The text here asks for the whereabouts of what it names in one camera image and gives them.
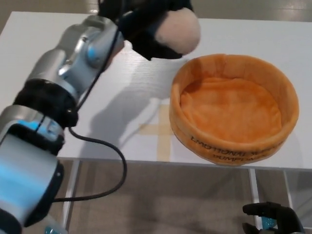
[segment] silver robot arm segment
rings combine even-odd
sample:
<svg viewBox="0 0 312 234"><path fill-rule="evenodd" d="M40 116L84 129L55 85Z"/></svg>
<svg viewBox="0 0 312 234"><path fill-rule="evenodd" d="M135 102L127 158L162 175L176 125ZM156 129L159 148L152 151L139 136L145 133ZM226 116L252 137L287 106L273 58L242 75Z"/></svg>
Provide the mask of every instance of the silver robot arm segment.
<svg viewBox="0 0 312 234"><path fill-rule="evenodd" d="M116 30L99 16L67 28L1 113L0 233L20 234L47 215L64 174L56 157L64 129L76 125L79 99L100 71ZM112 57L123 45L120 33Z"/></svg>

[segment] round basket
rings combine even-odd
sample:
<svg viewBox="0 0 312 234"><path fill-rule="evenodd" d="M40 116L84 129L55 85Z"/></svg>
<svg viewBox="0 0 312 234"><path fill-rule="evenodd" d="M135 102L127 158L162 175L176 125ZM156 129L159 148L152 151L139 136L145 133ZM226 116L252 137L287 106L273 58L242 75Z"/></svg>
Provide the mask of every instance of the round basket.
<svg viewBox="0 0 312 234"><path fill-rule="evenodd" d="M174 78L170 123L176 137L215 164L243 165L275 154L299 117L295 89L272 64L243 55L208 55Z"/></svg>

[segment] tape cross mark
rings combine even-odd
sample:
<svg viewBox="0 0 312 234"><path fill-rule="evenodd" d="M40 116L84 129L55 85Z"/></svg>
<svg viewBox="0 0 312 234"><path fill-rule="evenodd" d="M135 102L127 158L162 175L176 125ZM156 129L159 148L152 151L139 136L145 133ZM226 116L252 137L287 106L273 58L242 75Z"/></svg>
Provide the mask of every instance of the tape cross mark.
<svg viewBox="0 0 312 234"><path fill-rule="evenodd" d="M157 161L169 162L171 150L171 136L174 134L169 121L169 105L159 106L159 124L142 124L141 135L157 135Z"/></svg>

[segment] white table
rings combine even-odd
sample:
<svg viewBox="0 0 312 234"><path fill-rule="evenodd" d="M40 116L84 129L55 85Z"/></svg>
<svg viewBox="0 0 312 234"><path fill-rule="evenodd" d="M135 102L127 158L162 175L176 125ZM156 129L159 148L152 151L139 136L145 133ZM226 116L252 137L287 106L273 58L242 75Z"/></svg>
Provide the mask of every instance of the white table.
<svg viewBox="0 0 312 234"><path fill-rule="evenodd" d="M0 36L0 110L11 105L37 59L56 45L68 26L81 23L86 17L85 14L61 13L11 14ZM200 19L200 25L200 45L178 60L146 61L127 43L81 109L75 130L116 144L129 161L214 166L186 149L174 135L167 136L170 154L159 157L157 144L163 136L147 136L139 128L142 124L159 124L158 111L169 104L171 81L187 60L214 53L264 59L281 69L293 83L299 97L300 117L278 153L240 167L250 169L253 198L257 202L255 169L312 170L312 23ZM76 161L67 193L71 195L80 160L117 159L117 156L108 148L82 142L67 133L59 158Z"/></svg>

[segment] gray floor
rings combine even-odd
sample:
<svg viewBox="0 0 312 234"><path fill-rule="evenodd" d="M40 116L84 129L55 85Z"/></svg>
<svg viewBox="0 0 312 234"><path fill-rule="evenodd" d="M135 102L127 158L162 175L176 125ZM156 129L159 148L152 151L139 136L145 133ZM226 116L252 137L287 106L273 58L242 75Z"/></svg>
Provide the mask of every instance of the gray floor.
<svg viewBox="0 0 312 234"><path fill-rule="evenodd" d="M0 0L0 32L11 11L92 13L96 0ZM193 0L200 18L312 21L311 0ZM66 171L71 168L65 162ZM259 171L262 200L288 204L281 172ZM110 188L115 163L84 162L78 195ZM63 196L66 181L59 192ZM103 199L77 202L71 234L241 234L253 222L241 207L252 200L248 172L204 167L130 164L126 185ZM61 204L51 214L61 217ZM43 233L40 224L25 233Z"/></svg>

